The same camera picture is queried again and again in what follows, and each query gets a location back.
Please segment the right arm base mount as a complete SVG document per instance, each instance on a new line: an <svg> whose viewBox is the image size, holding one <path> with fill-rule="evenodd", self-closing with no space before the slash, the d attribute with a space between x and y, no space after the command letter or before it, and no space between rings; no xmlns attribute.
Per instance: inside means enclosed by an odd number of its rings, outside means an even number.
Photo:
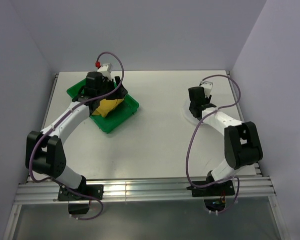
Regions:
<svg viewBox="0 0 300 240"><path fill-rule="evenodd" d="M188 186L186 187L186 190L191 191L192 197L221 197L235 195L233 182L231 180L223 183L216 183L206 188Z"/></svg>

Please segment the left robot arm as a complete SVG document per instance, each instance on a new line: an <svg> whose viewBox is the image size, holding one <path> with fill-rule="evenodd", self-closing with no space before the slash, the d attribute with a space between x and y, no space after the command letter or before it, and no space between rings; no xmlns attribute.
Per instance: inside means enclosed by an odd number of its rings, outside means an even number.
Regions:
<svg viewBox="0 0 300 240"><path fill-rule="evenodd" d="M72 132L89 118L105 99L125 97L122 76L111 77L109 72L89 72L85 84L80 87L67 110L50 126L41 131L32 131L26 142L26 167L31 179L39 183L34 173L45 175L67 189L76 200L87 197L86 178L66 163L63 144Z"/></svg>

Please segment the yellow bra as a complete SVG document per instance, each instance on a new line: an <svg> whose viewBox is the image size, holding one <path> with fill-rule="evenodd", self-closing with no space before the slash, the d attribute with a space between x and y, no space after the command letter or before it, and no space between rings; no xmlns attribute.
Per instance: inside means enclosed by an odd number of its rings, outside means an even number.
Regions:
<svg viewBox="0 0 300 240"><path fill-rule="evenodd" d="M103 99L99 103L99 107L92 113L94 116L105 118L111 111L115 110L124 99Z"/></svg>

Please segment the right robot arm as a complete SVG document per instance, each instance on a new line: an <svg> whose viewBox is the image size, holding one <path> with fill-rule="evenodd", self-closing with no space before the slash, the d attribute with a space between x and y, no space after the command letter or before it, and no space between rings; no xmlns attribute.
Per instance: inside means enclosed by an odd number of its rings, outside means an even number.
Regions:
<svg viewBox="0 0 300 240"><path fill-rule="evenodd" d="M243 122L222 112L228 106L216 107L211 103L211 96L205 95L205 88L195 86L188 89L189 111L197 119L186 153L185 172L190 186L205 188L212 195L217 195L224 187L223 182L245 166L253 165L263 158L257 127L253 122ZM225 159L209 172L206 184L198 185L191 181L189 175L189 157L195 135L204 123L211 126L224 137Z"/></svg>

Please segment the white mesh laundry bag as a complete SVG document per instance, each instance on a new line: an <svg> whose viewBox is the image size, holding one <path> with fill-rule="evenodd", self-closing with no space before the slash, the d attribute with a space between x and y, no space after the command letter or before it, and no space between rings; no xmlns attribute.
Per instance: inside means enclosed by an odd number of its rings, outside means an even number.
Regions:
<svg viewBox="0 0 300 240"><path fill-rule="evenodd" d="M191 112L189 110L189 107L190 107L190 101L187 99L187 100L185 100L185 102L183 104L182 115L187 122L196 126L199 123L199 120L197 118L193 117L193 115L191 114Z"/></svg>

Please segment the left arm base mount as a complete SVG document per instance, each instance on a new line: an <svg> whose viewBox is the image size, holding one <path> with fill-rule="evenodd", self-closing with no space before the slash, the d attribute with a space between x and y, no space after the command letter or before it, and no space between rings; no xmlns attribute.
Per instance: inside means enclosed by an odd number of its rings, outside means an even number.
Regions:
<svg viewBox="0 0 300 240"><path fill-rule="evenodd" d="M60 186L57 200L59 202L68 202L68 213L79 220L91 220L100 216L104 210L101 202L104 193L104 185L88 184L83 190L73 190L71 188ZM95 216L83 217L90 210L92 201L100 203L100 210Z"/></svg>

